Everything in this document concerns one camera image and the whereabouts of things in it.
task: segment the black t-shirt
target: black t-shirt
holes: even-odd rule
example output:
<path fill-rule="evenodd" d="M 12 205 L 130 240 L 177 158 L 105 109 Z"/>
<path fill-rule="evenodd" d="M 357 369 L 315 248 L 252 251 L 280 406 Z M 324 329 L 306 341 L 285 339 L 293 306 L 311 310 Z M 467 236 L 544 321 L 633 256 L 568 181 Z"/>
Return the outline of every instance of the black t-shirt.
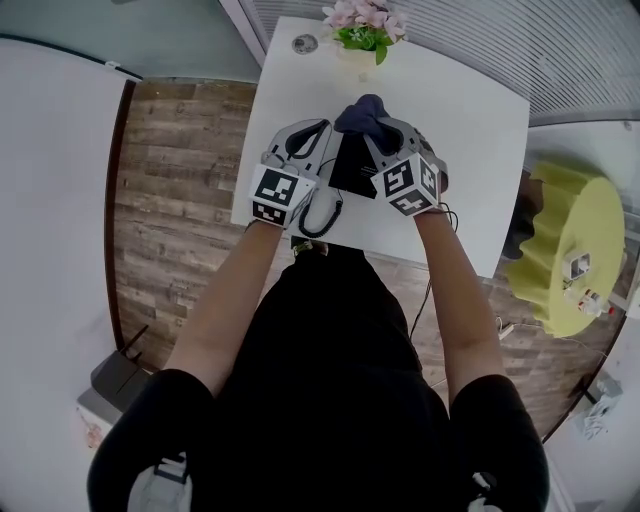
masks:
<path fill-rule="evenodd" d="M 127 510 L 137 476 L 186 454 L 191 510 L 318 504 L 542 511 L 546 459 L 509 379 L 466 386 L 450 416 L 420 373 L 400 307 L 358 254 L 299 256 L 267 294 L 214 399 L 154 375 L 102 443 L 94 512 Z"/>

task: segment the black cable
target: black cable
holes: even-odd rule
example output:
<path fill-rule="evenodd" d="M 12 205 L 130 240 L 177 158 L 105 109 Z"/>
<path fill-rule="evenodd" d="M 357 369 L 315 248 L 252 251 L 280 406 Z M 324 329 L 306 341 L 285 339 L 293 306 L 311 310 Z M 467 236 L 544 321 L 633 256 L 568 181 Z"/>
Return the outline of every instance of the black cable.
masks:
<path fill-rule="evenodd" d="M 433 210 L 431 212 L 427 212 L 430 214 L 441 214 L 444 213 L 447 215 L 447 217 L 449 218 L 449 224 L 451 224 L 451 227 L 453 227 L 453 232 L 457 233 L 458 232 L 458 214 L 456 212 L 454 212 L 451 208 L 449 208 L 449 205 L 447 203 L 440 203 L 440 205 L 446 207 L 446 210 Z M 455 217 L 456 219 L 456 225 L 453 225 L 453 218 Z M 424 294 L 424 300 L 422 301 L 422 305 L 420 306 L 420 309 L 418 310 L 418 314 L 416 315 L 416 319 L 413 321 L 413 327 L 411 327 L 411 333 L 409 334 L 409 340 L 411 340 L 413 338 L 413 331 L 416 330 L 416 326 L 418 325 L 418 320 L 420 320 L 420 315 L 422 315 L 422 311 L 424 310 L 424 306 L 427 304 L 427 299 L 429 298 L 429 293 L 431 292 L 431 278 L 429 278 L 429 282 L 427 283 L 427 292 Z"/>
<path fill-rule="evenodd" d="M 337 160 L 337 158 L 338 157 L 330 158 L 329 160 L 322 162 L 320 164 L 320 167 L 318 167 L 318 176 L 320 176 L 320 171 L 322 171 L 322 168 L 325 165 L 327 165 L 330 162 L 333 162 L 334 160 Z M 342 205 L 344 204 L 344 199 L 342 198 L 342 193 L 340 192 L 340 190 L 339 189 L 335 189 L 335 190 L 338 191 L 338 194 L 340 195 L 340 199 L 336 201 L 336 208 L 323 228 L 319 229 L 318 231 L 309 231 L 304 226 L 304 223 L 307 220 L 307 215 L 309 214 L 309 209 L 311 208 L 311 201 L 313 201 L 313 198 L 311 198 L 311 201 L 309 201 L 307 206 L 305 206 L 304 209 L 302 210 L 302 213 L 300 213 L 300 220 L 298 221 L 298 229 L 300 229 L 300 233 L 302 233 L 307 238 L 320 238 L 326 235 L 329 232 L 329 230 L 333 227 L 333 225 L 336 223 L 336 221 L 338 220 L 338 217 L 340 217 L 340 214 L 342 213 Z"/>
<path fill-rule="evenodd" d="M 335 158 L 330 158 L 329 160 L 326 160 L 326 161 L 322 162 L 322 163 L 320 164 L 320 167 L 318 167 L 318 176 L 320 176 L 320 172 L 322 171 L 322 168 L 323 168 L 325 165 L 327 165 L 328 163 L 333 162 L 334 160 L 337 160 L 337 159 L 338 159 L 338 157 L 335 157 Z"/>
<path fill-rule="evenodd" d="M 324 227 L 318 231 L 309 231 L 304 227 L 304 222 L 307 220 L 307 214 L 309 213 L 309 208 L 311 207 L 311 201 L 304 207 L 302 213 L 300 214 L 300 221 L 298 222 L 298 228 L 300 229 L 300 233 L 308 238 L 320 238 L 321 236 L 326 235 L 329 230 L 333 227 L 333 225 L 338 220 L 338 217 L 342 213 L 342 205 L 343 201 L 336 201 L 336 209 L 331 214 L 331 218 L 327 221 Z"/>

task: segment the yellow table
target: yellow table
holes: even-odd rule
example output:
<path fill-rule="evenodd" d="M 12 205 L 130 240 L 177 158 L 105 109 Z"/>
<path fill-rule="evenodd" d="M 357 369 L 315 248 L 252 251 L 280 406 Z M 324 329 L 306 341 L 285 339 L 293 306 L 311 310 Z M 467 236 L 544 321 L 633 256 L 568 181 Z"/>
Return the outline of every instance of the yellow table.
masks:
<path fill-rule="evenodd" d="M 522 258 L 507 266 L 516 297 L 533 303 L 534 316 L 555 337 L 572 336 L 596 317 L 564 296 L 564 257 L 575 249 L 591 254 L 591 269 L 572 285 L 605 299 L 613 290 L 624 250 L 624 215 L 616 189 L 602 174 L 565 163 L 543 161 L 530 179 L 542 181 L 542 211 L 535 235 L 523 242 Z"/>

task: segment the white vase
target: white vase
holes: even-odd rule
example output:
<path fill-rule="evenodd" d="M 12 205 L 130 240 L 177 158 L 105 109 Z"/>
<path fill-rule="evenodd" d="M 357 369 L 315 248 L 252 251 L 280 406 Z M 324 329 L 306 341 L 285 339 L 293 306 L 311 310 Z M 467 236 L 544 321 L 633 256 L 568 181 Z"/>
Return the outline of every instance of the white vase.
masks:
<path fill-rule="evenodd" d="M 341 44 L 336 46 L 338 59 L 345 64 L 348 72 L 358 75 L 361 82 L 366 82 L 376 67 L 376 52 L 366 50 L 347 50 Z"/>

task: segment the person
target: person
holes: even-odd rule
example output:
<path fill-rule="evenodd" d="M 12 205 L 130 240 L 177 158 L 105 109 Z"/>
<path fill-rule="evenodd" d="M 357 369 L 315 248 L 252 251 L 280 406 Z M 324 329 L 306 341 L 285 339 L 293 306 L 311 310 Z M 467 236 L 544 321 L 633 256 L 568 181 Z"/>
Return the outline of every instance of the person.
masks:
<path fill-rule="evenodd" d="M 204 290 L 164 370 L 100 446 L 91 509 L 544 510 L 542 445 L 506 376 L 480 282 L 439 213 L 414 221 L 449 413 L 422 377 L 398 301 L 362 251 L 299 246 L 308 250 L 258 306 L 282 229 L 256 221 Z M 157 508 L 138 508 L 145 502 Z"/>

